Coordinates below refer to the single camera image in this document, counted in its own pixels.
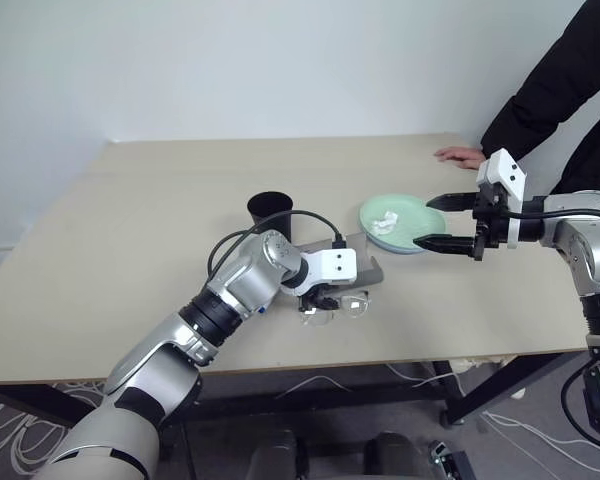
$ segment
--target person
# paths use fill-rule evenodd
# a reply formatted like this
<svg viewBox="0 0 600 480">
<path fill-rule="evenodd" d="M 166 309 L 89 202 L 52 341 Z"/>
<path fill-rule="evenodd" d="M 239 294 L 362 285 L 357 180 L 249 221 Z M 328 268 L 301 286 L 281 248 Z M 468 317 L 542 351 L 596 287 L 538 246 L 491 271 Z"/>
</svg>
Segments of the person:
<svg viewBox="0 0 600 480">
<path fill-rule="evenodd" d="M 600 0 L 587 0 L 509 99 L 482 137 L 482 149 L 448 147 L 435 152 L 477 169 L 500 148 L 520 160 L 556 131 L 600 90 Z M 551 193 L 600 190 L 600 119 L 584 137 Z"/>
</svg>

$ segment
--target green plate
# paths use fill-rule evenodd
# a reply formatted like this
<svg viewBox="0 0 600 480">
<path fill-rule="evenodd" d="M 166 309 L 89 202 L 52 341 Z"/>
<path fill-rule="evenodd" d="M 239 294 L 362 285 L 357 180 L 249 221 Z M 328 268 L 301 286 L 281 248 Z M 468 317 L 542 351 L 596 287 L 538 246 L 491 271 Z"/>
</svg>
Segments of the green plate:
<svg viewBox="0 0 600 480">
<path fill-rule="evenodd" d="M 398 215 L 393 231 L 374 235 L 372 223 L 383 220 L 386 212 Z M 444 233 L 446 223 L 440 212 L 429 208 L 418 197 L 388 194 L 372 197 L 360 207 L 360 225 L 369 239 L 380 248 L 393 253 L 409 254 L 424 251 L 413 243 L 414 238 L 430 233 Z"/>
</svg>

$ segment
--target table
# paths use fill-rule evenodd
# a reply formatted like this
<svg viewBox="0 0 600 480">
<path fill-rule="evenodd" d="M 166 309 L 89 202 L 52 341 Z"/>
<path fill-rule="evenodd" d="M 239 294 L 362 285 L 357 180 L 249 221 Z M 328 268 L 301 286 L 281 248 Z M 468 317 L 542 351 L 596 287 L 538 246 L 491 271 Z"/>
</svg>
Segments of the table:
<svg viewBox="0 0 600 480">
<path fill-rule="evenodd" d="M 0 267 L 0 383 L 104 378 L 156 323 L 197 293 L 217 239 L 250 224 L 246 202 L 280 190 L 341 231 L 368 197 L 475 190 L 475 172 L 432 153 L 452 134 L 110 144 Z M 447 216 L 471 234 L 469 213 Z M 293 241 L 330 235 L 294 218 Z M 585 348 L 571 276 L 538 245 L 482 263 L 373 245 L 385 272 L 358 319 L 304 326 L 280 297 L 205 371 L 546 354 Z"/>
</svg>

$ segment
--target black table frame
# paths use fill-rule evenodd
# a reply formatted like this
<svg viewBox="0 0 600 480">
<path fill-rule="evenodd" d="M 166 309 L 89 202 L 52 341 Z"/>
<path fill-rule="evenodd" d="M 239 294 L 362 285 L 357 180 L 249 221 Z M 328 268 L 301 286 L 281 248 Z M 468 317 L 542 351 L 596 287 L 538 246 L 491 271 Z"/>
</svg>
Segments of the black table frame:
<svg viewBox="0 0 600 480">
<path fill-rule="evenodd" d="M 411 388 L 407 382 L 357 386 L 351 392 L 312 390 L 295 392 L 280 399 L 274 395 L 250 395 L 206 400 L 193 407 L 182 420 L 215 419 L 237 415 L 273 414 L 310 411 L 345 406 L 395 403 L 414 400 L 444 400 L 446 410 L 441 423 L 458 425 L 466 417 L 479 414 L 509 397 L 547 373 L 565 364 L 581 352 L 521 355 L 471 390 L 461 393 L 455 376 L 438 380 L 438 384 Z M 447 361 L 433 362 L 437 375 L 451 372 Z M 0 402 L 44 420 L 72 427 L 93 407 L 49 385 L 0 385 Z"/>
</svg>

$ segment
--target gray carpet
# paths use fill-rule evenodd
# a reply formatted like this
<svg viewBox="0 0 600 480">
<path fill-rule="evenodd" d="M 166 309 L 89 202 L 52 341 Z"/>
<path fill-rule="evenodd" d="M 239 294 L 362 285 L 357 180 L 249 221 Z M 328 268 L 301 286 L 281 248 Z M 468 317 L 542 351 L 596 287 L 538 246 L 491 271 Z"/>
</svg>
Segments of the gray carpet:
<svg viewBox="0 0 600 480">
<path fill-rule="evenodd" d="M 561 369 L 547 375 L 527 389 L 522 400 L 508 399 L 491 408 L 491 412 L 505 415 L 536 426 L 543 432 L 562 440 L 578 435 L 567 423 L 560 409 L 559 391 L 565 378 L 586 360 L 580 356 Z M 430 374 L 419 365 L 397 365 L 401 371 L 414 376 Z M 470 389 L 492 372 L 483 366 L 461 375 L 465 389 Z M 372 382 L 389 382 L 395 376 L 382 365 L 330 368 L 312 371 L 275 372 L 267 374 L 209 376 L 205 381 L 204 398 L 254 393 L 279 393 L 313 375 L 328 375 L 347 387 Z M 304 390 L 326 388 L 324 380 L 304 387 Z M 586 425 L 583 401 L 576 384 L 571 404 L 577 418 Z M 192 458 L 199 480 L 242 480 L 247 472 L 249 458 L 260 440 L 279 429 L 292 429 L 303 437 L 309 447 L 345 444 L 352 451 L 341 456 L 323 456 L 311 459 L 311 478 L 335 474 L 361 473 L 364 442 L 382 431 L 394 431 L 411 438 L 422 451 L 434 440 L 464 450 L 480 480 L 552 479 L 551 474 L 506 439 L 492 430 L 481 418 L 473 418 L 464 426 L 445 430 L 438 424 L 442 404 L 437 402 L 410 402 L 333 410 L 302 412 L 286 415 L 238 417 L 217 421 L 197 421 L 188 424 Z M 600 479 L 600 473 L 588 471 L 552 450 L 542 440 L 519 428 L 499 427 L 504 434 L 528 450 L 551 469 L 560 480 Z M 159 467 L 159 480 L 190 477 L 187 472 L 185 449 L 178 429 L 167 432 L 165 438 L 174 445 L 168 461 Z M 588 446 L 564 447 L 581 461 L 600 468 L 600 452 Z M 0 452 L 0 479 L 24 478 L 13 472 L 9 449 Z"/>
</svg>

